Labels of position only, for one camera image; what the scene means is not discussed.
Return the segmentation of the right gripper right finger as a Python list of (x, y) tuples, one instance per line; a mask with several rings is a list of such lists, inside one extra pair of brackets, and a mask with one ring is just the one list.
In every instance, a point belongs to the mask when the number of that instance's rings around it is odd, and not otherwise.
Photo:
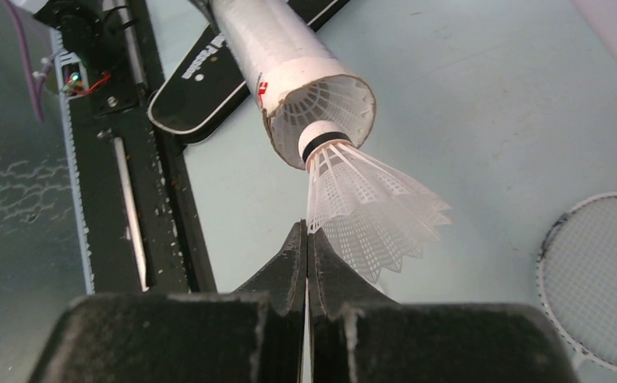
[(316, 382), (576, 382), (562, 341), (519, 303), (395, 302), (307, 238)]

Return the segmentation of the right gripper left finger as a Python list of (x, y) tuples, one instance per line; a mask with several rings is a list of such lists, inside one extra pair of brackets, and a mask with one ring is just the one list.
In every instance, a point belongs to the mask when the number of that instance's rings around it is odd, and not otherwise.
[(96, 294), (57, 320), (32, 382), (299, 382), (307, 229), (231, 293)]

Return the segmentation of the white shuttlecock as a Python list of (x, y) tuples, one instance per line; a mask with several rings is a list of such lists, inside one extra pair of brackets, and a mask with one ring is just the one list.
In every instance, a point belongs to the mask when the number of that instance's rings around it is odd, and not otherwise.
[(371, 284), (401, 272), (440, 240), (450, 206), (414, 178), (362, 152), (336, 123), (315, 121), (298, 142), (309, 175), (307, 229), (322, 233), (341, 259)]
[(299, 137), (305, 127), (320, 120), (334, 122), (359, 148), (370, 135), (376, 112), (376, 99), (366, 82), (350, 75), (331, 76), (289, 92), (269, 114), (267, 131), (280, 158), (303, 170)]

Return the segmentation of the white shuttlecock tube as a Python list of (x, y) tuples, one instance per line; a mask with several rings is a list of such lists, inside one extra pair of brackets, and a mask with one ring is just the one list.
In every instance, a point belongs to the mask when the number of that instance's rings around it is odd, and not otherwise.
[(289, 92), (331, 76), (350, 75), (366, 82), (345, 67), (307, 25), (297, 18), (290, 19), (287, 10), (271, 11), (280, 18), (279, 28), (287, 31), (286, 37), (263, 41), (266, 34), (243, 20), (247, 10), (243, 2), (211, 1), (209, 7), (255, 98), (270, 142), (269, 114)]

